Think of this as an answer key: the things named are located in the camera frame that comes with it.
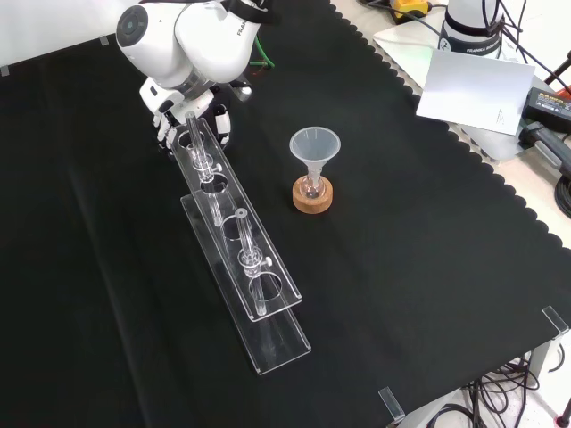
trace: funnel stem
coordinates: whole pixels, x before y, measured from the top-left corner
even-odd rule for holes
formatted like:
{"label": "funnel stem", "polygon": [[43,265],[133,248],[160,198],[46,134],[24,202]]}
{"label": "funnel stem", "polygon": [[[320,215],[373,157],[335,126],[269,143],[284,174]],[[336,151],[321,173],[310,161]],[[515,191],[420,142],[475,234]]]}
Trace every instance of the funnel stem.
{"label": "funnel stem", "polygon": [[319,188],[319,178],[321,177],[322,168],[309,168],[307,177],[310,180],[310,185],[317,189]]}

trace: table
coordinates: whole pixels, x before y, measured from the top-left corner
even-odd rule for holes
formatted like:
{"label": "table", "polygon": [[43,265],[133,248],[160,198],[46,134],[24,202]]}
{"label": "table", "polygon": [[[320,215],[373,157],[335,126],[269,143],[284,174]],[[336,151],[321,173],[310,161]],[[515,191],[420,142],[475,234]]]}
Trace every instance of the table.
{"label": "table", "polygon": [[[407,85],[415,90],[415,93],[421,94],[422,90],[420,87],[405,73],[400,72],[396,64],[390,59],[390,56],[386,55],[373,40],[373,36],[378,31],[389,29],[394,25],[391,16],[388,13],[365,7],[352,0],[332,0],[331,3],[335,5],[337,11],[345,19],[357,27],[368,43],[375,47],[376,52],[382,54],[391,62],[394,69],[398,71],[399,77],[403,78]],[[514,10],[517,10],[520,4],[515,4],[515,6]],[[531,19],[531,24],[536,27],[538,25],[537,19]],[[534,36],[536,43],[539,43],[542,39],[541,33],[535,32]],[[564,53],[565,47],[561,46],[561,48],[563,49],[563,54],[560,61],[563,62],[566,58]],[[458,126],[455,124],[451,124],[451,126],[461,141],[471,145],[472,151],[480,152],[479,148],[466,138],[466,135],[460,131]],[[516,193],[526,200],[527,206],[537,213],[538,219],[548,226],[550,232],[557,235],[565,247],[571,248],[571,220],[561,212],[553,198],[553,189],[561,175],[556,170],[550,168],[535,149],[528,150],[524,155],[506,162],[494,162],[485,156],[483,159],[493,166],[497,174],[504,177],[507,185],[511,185],[516,189]]]}

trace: cork base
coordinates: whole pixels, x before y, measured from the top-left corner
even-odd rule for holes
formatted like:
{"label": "cork base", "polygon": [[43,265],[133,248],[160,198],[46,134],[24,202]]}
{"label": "cork base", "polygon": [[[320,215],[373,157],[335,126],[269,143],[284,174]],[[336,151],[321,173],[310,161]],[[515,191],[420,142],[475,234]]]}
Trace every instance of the cork base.
{"label": "cork base", "polygon": [[299,177],[294,183],[294,205],[299,211],[305,214],[319,214],[326,211],[333,202],[333,186],[325,177],[321,176],[325,184],[325,192],[323,196],[317,199],[310,199],[302,195],[300,192],[300,183],[305,177]]}

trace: table leg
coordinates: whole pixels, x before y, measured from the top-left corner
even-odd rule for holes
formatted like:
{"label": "table leg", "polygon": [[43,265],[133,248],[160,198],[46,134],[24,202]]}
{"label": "table leg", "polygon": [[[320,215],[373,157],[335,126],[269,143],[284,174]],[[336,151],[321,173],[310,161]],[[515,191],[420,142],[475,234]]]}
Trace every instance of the table leg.
{"label": "table leg", "polygon": [[559,344],[561,343],[559,336],[552,341],[545,342],[543,345],[538,346],[532,351],[532,364],[529,366],[529,371],[539,379],[539,376],[545,371],[553,367],[545,366],[545,361],[553,352],[557,352]]}

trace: wall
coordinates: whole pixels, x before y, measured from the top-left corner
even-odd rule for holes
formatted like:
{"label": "wall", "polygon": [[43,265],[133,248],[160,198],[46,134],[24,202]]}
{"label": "wall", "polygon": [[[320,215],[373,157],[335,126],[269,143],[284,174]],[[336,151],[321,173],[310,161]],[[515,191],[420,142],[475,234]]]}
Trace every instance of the wall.
{"label": "wall", "polygon": [[115,32],[138,0],[5,0],[0,4],[0,66]]}

